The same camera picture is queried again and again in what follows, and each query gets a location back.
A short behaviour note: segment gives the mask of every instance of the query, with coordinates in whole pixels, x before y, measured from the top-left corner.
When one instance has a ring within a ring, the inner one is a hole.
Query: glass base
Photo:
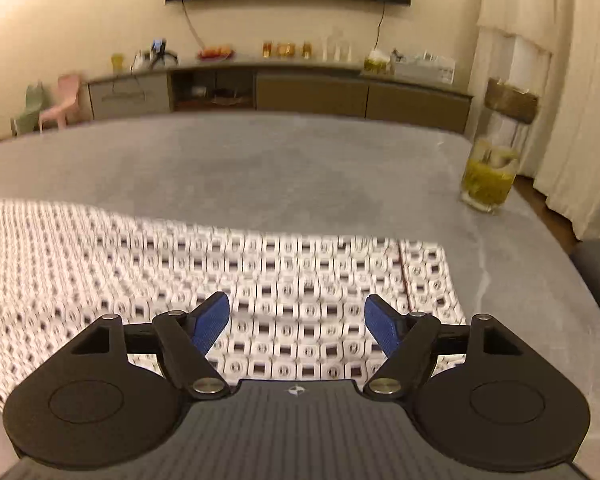
[[[483,204],[482,202],[478,202],[477,200],[471,198],[469,193],[465,190],[461,190],[460,200],[462,200],[465,204],[470,205],[474,209],[482,211],[483,213],[495,213],[498,209],[500,209],[499,205],[487,205]]]

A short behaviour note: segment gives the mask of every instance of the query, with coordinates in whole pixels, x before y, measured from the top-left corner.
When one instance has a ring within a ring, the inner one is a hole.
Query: yellow cup
[[[125,69],[125,55],[111,54],[111,67],[113,72],[123,72]]]

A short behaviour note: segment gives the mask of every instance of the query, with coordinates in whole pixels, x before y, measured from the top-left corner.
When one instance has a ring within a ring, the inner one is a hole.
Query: patterned cloth
[[[97,317],[147,322],[216,290],[230,322],[207,359],[240,378],[352,378],[385,356],[364,325],[379,294],[396,310],[461,324],[437,244],[262,234],[137,219],[101,209],[0,201],[0,409],[10,391]],[[131,362],[160,373],[154,356]],[[437,370],[462,361],[440,358]]]

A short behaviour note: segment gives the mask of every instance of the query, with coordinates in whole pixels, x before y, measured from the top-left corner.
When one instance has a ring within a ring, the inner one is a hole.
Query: green chair
[[[27,86],[25,109],[17,117],[11,118],[11,131],[14,136],[30,134],[38,127],[40,112],[49,108],[50,101],[42,83]]]

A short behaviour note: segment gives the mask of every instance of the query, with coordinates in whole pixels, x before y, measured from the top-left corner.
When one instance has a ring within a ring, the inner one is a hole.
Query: plastic chair
[[[55,121],[58,129],[66,128],[68,114],[76,113],[80,107],[78,104],[78,92],[80,91],[80,75],[65,74],[58,78],[58,97],[60,104],[48,108],[40,113],[38,125],[42,131],[45,121]]]
[[[50,104],[51,102],[41,82],[38,82],[35,86],[27,86],[24,111],[11,119],[14,135],[30,134],[33,132],[40,120],[40,112]]]

